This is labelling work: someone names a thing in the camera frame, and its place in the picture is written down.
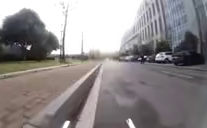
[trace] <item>overcast sky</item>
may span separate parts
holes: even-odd
[[[64,17],[59,1],[0,0],[0,25],[6,16],[22,8],[30,8],[39,14],[46,28],[60,39]],[[85,52],[90,49],[101,52],[118,51],[124,32],[134,22],[140,2],[141,0],[71,0],[66,53],[80,53],[82,31]]]

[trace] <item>white lane line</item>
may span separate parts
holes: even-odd
[[[133,121],[130,118],[126,120],[126,123],[128,124],[129,128],[136,128]]]
[[[161,72],[164,73],[164,74],[168,74],[168,75],[174,75],[174,76],[178,76],[178,77],[193,79],[192,76],[188,76],[188,75],[183,75],[183,74],[178,74],[178,73],[172,73],[172,72],[167,72],[167,71],[161,71]]]
[[[70,125],[70,121],[66,121],[64,124],[63,124],[63,127],[62,128],[68,128]]]

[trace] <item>roadside curb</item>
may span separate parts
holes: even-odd
[[[24,123],[23,128],[61,128],[65,121],[74,119],[85,95],[89,95],[101,65],[98,64],[72,84],[35,117]]]
[[[185,70],[193,70],[193,71],[203,71],[207,72],[207,69],[202,68],[188,68],[188,67],[180,67],[180,66],[172,66],[172,65],[166,65],[166,64],[153,64],[153,63],[146,63],[147,65],[151,66],[161,66],[161,67],[170,67],[170,68],[178,68],[178,69],[185,69]]]
[[[101,81],[103,77],[103,65],[95,79],[94,85],[90,90],[87,101],[84,104],[83,110],[80,113],[78,122],[75,128],[93,128],[95,115],[97,110],[98,98],[101,89]]]
[[[6,79],[6,78],[11,78],[11,77],[16,77],[16,76],[22,76],[22,75],[26,75],[26,74],[30,74],[30,73],[48,71],[48,70],[52,70],[55,68],[70,67],[70,66],[74,66],[74,65],[77,65],[77,64],[64,64],[64,65],[60,65],[60,66],[50,66],[50,67],[44,67],[44,68],[36,68],[36,69],[30,69],[30,70],[25,70],[25,71],[0,74],[0,80]]]

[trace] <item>asphalt road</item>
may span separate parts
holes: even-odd
[[[94,128],[207,128],[207,73],[106,61]]]

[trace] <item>sidewalk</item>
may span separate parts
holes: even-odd
[[[146,63],[148,65],[155,65],[155,66],[167,66],[171,68],[179,68],[179,69],[187,69],[187,70],[196,70],[196,71],[206,71],[206,65],[192,65],[192,66],[175,66],[174,64],[158,64],[158,63]]]
[[[0,80],[0,128],[21,128],[95,65],[90,62]]]

